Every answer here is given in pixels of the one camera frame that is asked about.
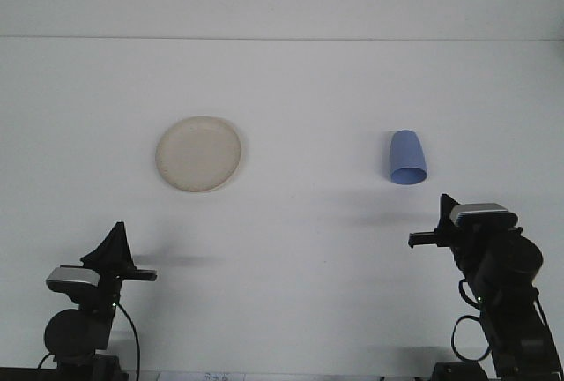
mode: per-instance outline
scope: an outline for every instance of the cup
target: cup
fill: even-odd
[[[390,144],[390,180],[409,185],[426,178],[427,164],[417,134],[410,130],[395,132]]]

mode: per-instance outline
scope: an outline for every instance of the cable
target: cable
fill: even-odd
[[[455,327],[452,329],[452,335],[450,336],[450,346],[452,347],[452,351],[455,353],[456,357],[458,359],[460,359],[462,362],[480,362],[483,361],[484,359],[486,359],[490,352],[492,351],[491,347],[487,347],[486,352],[479,357],[478,359],[469,359],[465,356],[462,356],[460,354],[460,352],[458,352],[458,350],[456,349],[455,346],[455,333],[456,333],[456,328],[458,327],[458,324],[460,324],[462,321],[464,321],[465,319],[470,319],[471,321],[475,321],[479,323],[479,318],[478,317],[474,317],[472,315],[464,315],[463,317],[460,317],[456,323],[455,323]]]
[[[553,333],[550,331],[550,327],[548,326],[548,320],[546,319],[545,311],[543,310],[543,307],[540,305],[540,301],[538,299],[538,296],[535,299],[535,304],[537,305],[538,313],[540,314],[540,318],[543,321],[543,325],[545,326],[546,331],[548,332],[548,337],[549,337],[550,341],[553,343],[554,349],[556,349],[556,344],[554,343]],[[560,357],[558,356],[558,353],[556,354],[556,359],[558,360],[558,372],[560,373],[560,379],[564,380],[564,370],[562,370],[562,363],[560,362]]]
[[[466,280],[466,278],[462,278],[459,282],[458,282],[458,293],[460,293],[460,296],[462,297],[462,300],[464,300],[465,302],[467,302],[468,304],[470,304],[470,306],[476,310],[479,310],[479,305],[474,302],[470,297],[468,297],[468,295],[466,294],[466,292],[464,291],[464,283],[468,283],[468,281]]]
[[[123,306],[120,303],[118,303],[116,306],[118,308],[120,308],[120,310],[123,312],[123,315],[125,315],[127,320],[130,322],[131,329],[133,330],[133,336],[135,337],[135,347],[137,349],[137,364],[136,364],[135,381],[139,381],[139,374],[141,372],[141,347],[139,346],[139,336],[137,335],[137,329],[135,328],[135,324],[133,324],[133,321],[131,320],[130,315],[125,311]]]
[[[39,362],[39,365],[37,365],[37,369],[40,370],[41,366],[43,366],[43,363],[45,363],[45,361],[47,361],[47,359],[52,355],[52,353],[47,353],[46,355],[44,355],[43,359],[41,359],[41,361]]]

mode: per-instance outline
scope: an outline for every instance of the white plate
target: white plate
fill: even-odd
[[[183,191],[210,191],[239,165],[241,141],[224,120],[193,116],[173,125],[157,146],[157,169]]]

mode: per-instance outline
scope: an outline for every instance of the white tabletop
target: white tabletop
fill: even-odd
[[[407,246],[442,192],[519,215],[564,344],[562,42],[2,39],[0,56],[4,366],[39,360],[72,305],[46,276],[124,220],[137,265],[159,273],[122,290],[145,369],[430,373],[471,312],[449,251]],[[155,168],[162,133],[194,115],[243,140],[211,193]],[[405,128],[427,157],[419,185],[387,176]],[[459,342],[484,346],[471,325]],[[110,343],[134,367],[121,316]]]

